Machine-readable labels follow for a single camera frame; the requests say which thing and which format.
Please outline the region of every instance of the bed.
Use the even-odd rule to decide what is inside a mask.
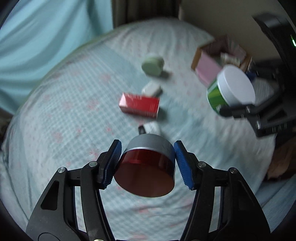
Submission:
[[[171,143],[182,140],[188,151],[214,168],[238,168],[273,230],[296,199],[296,176],[276,188],[261,185],[275,137],[257,139],[246,120],[222,118],[209,106],[206,88],[190,65],[197,46],[211,40],[188,23],[159,18],[119,27],[55,66],[14,115],[0,152],[0,199],[17,224],[25,230],[59,167],[81,168],[114,139],[121,140],[124,149],[138,135],[137,127],[150,120],[122,113],[118,101],[122,92],[141,93],[153,80],[163,89],[157,119],[162,135]],[[141,70],[149,53],[164,57],[165,71],[159,78]],[[264,80],[254,86],[258,99],[269,88]],[[75,191],[78,225],[84,230],[79,189]],[[175,187],[164,197],[132,195],[115,180],[101,192],[110,227],[122,240],[179,239],[194,195],[177,167]],[[217,188],[211,230],[217,227],[219,198]]]

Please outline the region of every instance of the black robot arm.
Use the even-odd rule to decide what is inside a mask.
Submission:
[[[33,241],[77,240],[115,241],[100,197],[104,177],[100,169],[109,165],[108,158],[119,140],[81,169],[61,167],[41,195],[27,225],[26,233]],[[248,184],[236,168],[213,169],[184,148],[178,141],[186,161],[192,168],[194,203],[181,241],[249,241],[269,240],[270,230],[264,213]],[[74,187],[80,186],[83,217],[87,232],[78,229]],[[219,224],[209,233],[215,187],[221,187]]]
[[[256,63],[251,70],[260,78],[276,81],[277,92],[259,106],[222,106],[224,117],[247,118],[257,137],[291,133],[296,126],[296,33],[286,18],[263,13],[254,17],[272,41],[280,59]]]

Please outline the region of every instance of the light blue curtain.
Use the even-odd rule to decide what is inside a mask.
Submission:
[[[112,29],[110,0],[20,0],[0,29],[0,108],[14,114],[51,68]]]

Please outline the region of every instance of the red box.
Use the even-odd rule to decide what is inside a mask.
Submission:
[[[119,101],[122,112],[157,118],[159,98],[123,93]]]

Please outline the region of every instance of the white lid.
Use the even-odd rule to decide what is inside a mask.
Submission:
[[[227,64],[217,75],[218,88],[229,106],[255,104],[255,91],[245,73],[238,67]]]

